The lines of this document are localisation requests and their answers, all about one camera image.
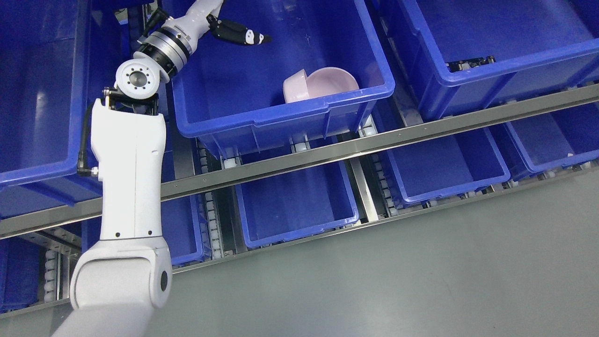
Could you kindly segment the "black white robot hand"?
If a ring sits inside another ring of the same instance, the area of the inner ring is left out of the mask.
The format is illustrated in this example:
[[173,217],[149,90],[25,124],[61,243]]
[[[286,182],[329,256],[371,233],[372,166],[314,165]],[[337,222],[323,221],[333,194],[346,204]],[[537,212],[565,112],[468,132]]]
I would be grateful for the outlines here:
[[193,54],[199,40],[210,33],[218,40],[236,45],[261,45],[272,42],[272,37],[248,28],[238,22],[220,18],[223,0],[197,0],[187,9],[185,15],[169,21],[169,26],[178,31]]

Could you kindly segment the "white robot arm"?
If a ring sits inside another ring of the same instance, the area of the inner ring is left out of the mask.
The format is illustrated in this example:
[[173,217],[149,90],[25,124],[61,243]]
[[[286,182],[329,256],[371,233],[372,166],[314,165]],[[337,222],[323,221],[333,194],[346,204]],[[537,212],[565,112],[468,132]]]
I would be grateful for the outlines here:
[[173,268],[161,216],[165,120],[157,112],[119,111],[114,103],[152,105],[160,83],[185,66],[207,31],[207,19],[196,11],[167,19],[94,102],[90,136],[98,166],[83,172],[102,183],[101,234],[76,264],[73,311],[56,337],[141,337],[168,301]]

